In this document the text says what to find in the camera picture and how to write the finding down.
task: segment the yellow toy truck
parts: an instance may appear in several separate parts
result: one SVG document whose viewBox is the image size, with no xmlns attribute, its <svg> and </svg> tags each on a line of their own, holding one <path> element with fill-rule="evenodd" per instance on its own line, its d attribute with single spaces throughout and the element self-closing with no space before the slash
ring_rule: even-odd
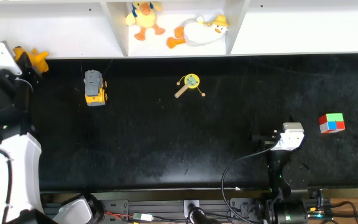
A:
<svg viewBox="0 0 358 224">
<path fill-rule="evenodd" d="M 85 100 L 88 106 L 105 105 L 107 97 L 107 81 L 103 80 L 102 73 L 95 70 L 85 72 Z"/>
</svg>

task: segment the yellow hat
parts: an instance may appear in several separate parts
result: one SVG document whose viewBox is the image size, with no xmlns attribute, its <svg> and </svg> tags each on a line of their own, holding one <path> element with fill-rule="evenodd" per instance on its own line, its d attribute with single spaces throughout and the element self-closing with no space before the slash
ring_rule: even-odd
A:
<svg viewBox="0 0 358 224">
<path fill-rule="evenodd" d="M 226 16 L 224 15 L 218 15 L 215 21 L 212 23 L 218 26 L 229 26 L 229 24 L 226 22 Z"/>
</svg>

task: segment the table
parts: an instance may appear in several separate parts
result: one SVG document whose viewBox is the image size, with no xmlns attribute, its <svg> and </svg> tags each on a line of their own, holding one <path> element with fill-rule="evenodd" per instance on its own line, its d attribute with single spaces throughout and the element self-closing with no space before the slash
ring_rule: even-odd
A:
<svg viewBox="0 0 358 224">
<path fill-rule="evenodd" d="M 358 187 L 358 54 L 48 64 L 32 99 L 41 192 L 218 188 L 231 161 L 255 152 L 247 139 L 254 114 L 265 134 L 290 116 L 303 125 L 292 158 L 310 167 L 310 187 Z M 91 69 L 108 81 L 106 106 L 85 103 Z M 188 73 L 199 75 L 206 97 L 173 96 Z M 321 134 L 325 113 L 343 113 L 346 130 Z M 266 189 L 265 157 L 236 164 L 226 182 Z"/>
</svg>

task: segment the white duck plush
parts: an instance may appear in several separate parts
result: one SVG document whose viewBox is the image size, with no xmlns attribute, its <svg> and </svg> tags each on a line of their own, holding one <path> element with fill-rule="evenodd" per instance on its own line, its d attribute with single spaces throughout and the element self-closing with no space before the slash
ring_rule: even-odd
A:
<svg viewBox="0 0 358 224">
<path fill-rule="evenodd" d="M 169 37 L 167 45 L 174 48 L 178 44 L 189 46 L 201 46 L 210 44 L 222 38 L 229 28 L 224 15 L 218 15 L 212 23 L 205 23 L 204 18 L 199 16 L 196 19 L 189 19 L 183 26 L 175 29 L 175 37 Z"/>
</svg>

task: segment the wooden handle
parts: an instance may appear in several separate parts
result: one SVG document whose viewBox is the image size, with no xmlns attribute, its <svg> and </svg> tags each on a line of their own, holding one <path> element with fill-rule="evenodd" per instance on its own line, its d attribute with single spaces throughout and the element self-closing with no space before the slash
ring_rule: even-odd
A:
<svg viewBox="0 0 358 224">
<path fill-rule="evenodd" d="M 179 98 L 187 89 L 189 88 L 189 84 L 184 85 L 178 92 L 175 93 L 175 97 Z"/>
</svg>

